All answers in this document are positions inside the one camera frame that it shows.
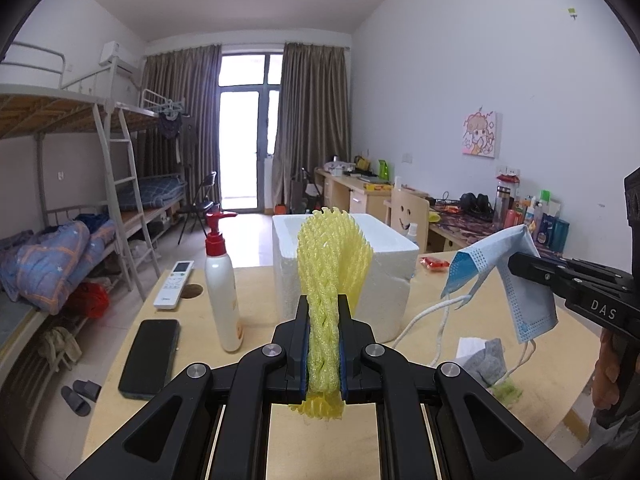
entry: yellow foam net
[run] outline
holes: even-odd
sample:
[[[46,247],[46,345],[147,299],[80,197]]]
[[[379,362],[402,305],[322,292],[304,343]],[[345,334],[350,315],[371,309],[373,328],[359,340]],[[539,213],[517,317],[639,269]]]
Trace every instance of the yellow foam net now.
[[[309,305],[306,400],[293,410],[315,418],[340,418],[338,294],[351,314],[369,270],[373,250],[355,220],[337,207],[323,208],[298,233],[298,273]]]

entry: smartphone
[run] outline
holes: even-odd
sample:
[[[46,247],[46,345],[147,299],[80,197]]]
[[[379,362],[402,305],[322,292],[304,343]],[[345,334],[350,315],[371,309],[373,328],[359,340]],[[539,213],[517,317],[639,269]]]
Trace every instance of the smartphone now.
[[[127,399],[149,400],[171,379],[180,323],[145,319],[127,356],[118,390]]]

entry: headphones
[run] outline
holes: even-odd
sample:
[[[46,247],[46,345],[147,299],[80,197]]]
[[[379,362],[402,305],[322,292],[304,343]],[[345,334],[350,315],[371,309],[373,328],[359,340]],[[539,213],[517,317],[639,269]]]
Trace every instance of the headphones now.
[[[473,193],[465,193],[460,197],[460,209],[465,213],[475,213],[487,215],[492,213],[489,197],[479,194],[477,197]]]

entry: anime illustration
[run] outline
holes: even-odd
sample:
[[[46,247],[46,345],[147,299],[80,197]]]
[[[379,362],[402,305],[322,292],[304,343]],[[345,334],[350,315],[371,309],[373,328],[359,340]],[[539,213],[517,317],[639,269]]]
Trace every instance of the anime illustration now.
[[[480,108],[465,121],[462,153],[495,157],[495,112],[482,113]]]

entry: red bag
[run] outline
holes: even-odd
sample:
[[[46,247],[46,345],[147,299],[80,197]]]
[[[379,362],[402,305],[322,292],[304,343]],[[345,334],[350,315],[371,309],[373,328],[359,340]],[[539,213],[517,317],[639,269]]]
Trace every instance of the red bag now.
[[[68,312],[98,319],[109,307],[109,295],[97,283],[80,283],[65,303]]]
[[[425,256],[420,258],[420,263],[429,270],[439,270],[440,272],[447,270],[450,265],[449,262],[435,258],[434,256]]]

